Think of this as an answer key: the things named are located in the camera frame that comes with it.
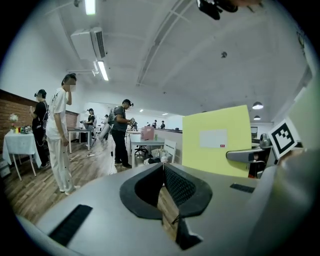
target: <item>cardboard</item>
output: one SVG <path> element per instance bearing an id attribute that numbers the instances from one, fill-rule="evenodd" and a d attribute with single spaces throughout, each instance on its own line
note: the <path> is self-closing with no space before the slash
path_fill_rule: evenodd
<path id="1" fill-rule="evenodd" d="M 215 174 L 248 177 L 248 164 L 226 158 L 227 151 L 251 149 L 251 126 L 246 105 L 185 116 L 182 126 L 183 166 Z M 215 147 L 216 143 L 209 143 L 212 147 L 204 147 L 203 135 L 217 135 L 217 130 L 226 130 L 226 144 Z"/>

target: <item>white pants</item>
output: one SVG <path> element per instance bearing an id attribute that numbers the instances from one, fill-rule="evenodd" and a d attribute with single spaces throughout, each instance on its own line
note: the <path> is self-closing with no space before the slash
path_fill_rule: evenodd
<path id="1" fill-rule="evenodd" d="M 69 170 L 69 157 L 67 147 L 62 145 L 61 139 L 47 138 L 50 153 L 50 163 L 52 172 L 59 189 L 65 192 L 72 192 L 75 186 L 72 183 Z"/>

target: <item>brick wall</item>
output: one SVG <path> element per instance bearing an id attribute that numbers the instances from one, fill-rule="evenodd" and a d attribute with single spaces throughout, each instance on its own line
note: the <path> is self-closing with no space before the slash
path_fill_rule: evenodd
<path id="1" fill-rule="evenodd" d="M 29 115 L 30 106 L 36 107 L 37 102 L 26 99 L 6 91 L 0 90 L 0 153 L 2 153 L 4 137 L 11 128 L 12 122 L 9 117 L 11 114 L 18 116 L 17 127 L 31 126 L 32 117 Z M 66 112 L 66 124 L 68 127 L 77 126 L 78 114 L 74 112 Z"/>

